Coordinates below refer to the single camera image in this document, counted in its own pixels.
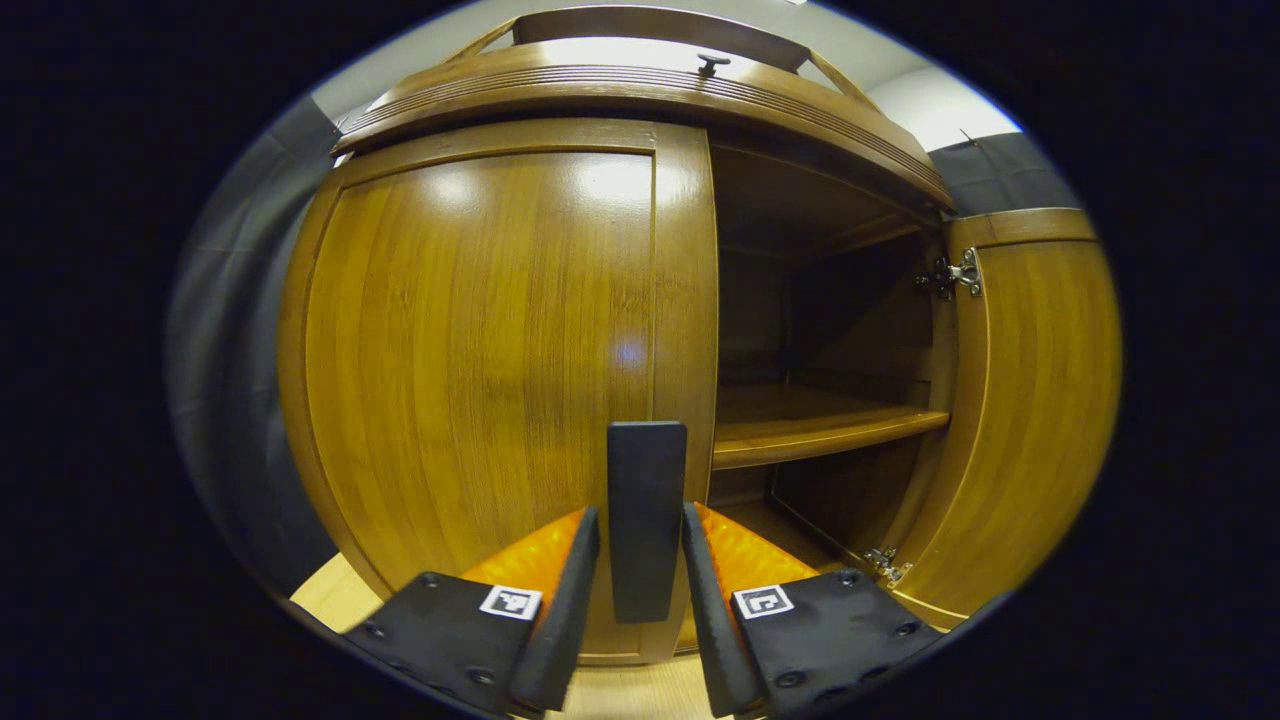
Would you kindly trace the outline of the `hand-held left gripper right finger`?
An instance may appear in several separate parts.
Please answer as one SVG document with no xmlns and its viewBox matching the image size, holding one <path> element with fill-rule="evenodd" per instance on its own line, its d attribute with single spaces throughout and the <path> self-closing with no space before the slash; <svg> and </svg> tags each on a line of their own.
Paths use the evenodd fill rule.
<svg viewBox="0 0 1280 720">
<path fill-rule="evenodd" d="M 716 717 L 840 712 L 945 637 L 864 573 L 819 573 L 701 503 L 684 506 L 682 533 Z"/>
</svg>

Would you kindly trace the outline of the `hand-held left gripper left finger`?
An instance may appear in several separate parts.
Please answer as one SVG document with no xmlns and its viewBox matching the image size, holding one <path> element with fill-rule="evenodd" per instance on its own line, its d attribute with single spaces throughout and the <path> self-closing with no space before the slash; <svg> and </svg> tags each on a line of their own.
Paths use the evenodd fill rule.
<svg viewBox="0 0 1280 720">
<path fill-rule="evenodd" d="M 598 511 L 586 506 L 458 577 L 417 574 L 344 638 L 474 712 L 539 719 L 564 706 L 599 555 Z"/>
</svg>

